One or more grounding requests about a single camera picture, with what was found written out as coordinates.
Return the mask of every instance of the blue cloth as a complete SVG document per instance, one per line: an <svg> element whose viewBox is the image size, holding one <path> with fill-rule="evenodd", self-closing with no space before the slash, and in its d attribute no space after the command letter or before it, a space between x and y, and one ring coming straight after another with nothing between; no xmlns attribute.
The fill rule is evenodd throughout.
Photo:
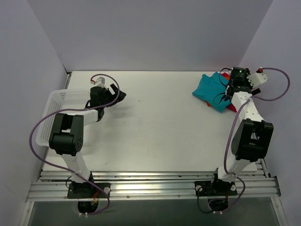
<svg viewBox="0 0 301 226"><path fill-rule="evenodd" d="M201 100L207 101L217 111L223 112L223 110L229 104L231 104L231 102L230 100L227 101L222 100L219 103L223 95L219 95L218 97L216 97L216 95L225 92L225 87L221 84L218 77L219 77L218 72L215 72L211 77L208 77L207 75L203 74L201 81L198 84L198 88L195 91L193 91L192 94ZM224 78L222 75L220 75L220 78L223 84L228 84L228 80Z"/></svg>

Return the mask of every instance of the wall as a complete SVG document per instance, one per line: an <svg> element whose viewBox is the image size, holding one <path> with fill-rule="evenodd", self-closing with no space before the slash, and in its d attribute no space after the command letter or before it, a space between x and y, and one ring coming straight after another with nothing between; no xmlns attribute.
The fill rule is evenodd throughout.
<svg viewBox="0 0 301 226"><path fill-rule="evenodd" d="M239 64L272 0L28 2L68 71L212 71Z"/></svg>
<svg viewBox="0 0 301 226"><path fill-rule="evenodd" d="M289 92L280 100L257 101L258 111L274 124L275 130L266 157L272 175L277 175L281 188L281 202L290 225L301 221L301 2L274 0L254 36L240 66L253 70L277 67L291 78ZM261 96L275 97L286 87L281 74L269 71L269 78Z"/></svg>
<svg viewBox="0 0 301 226"><path fill-rule="evenodd" d="M1 1L0 31L0 225L13 226L41 167L29 149L30 130L66 73L25 0Z"/></svg>

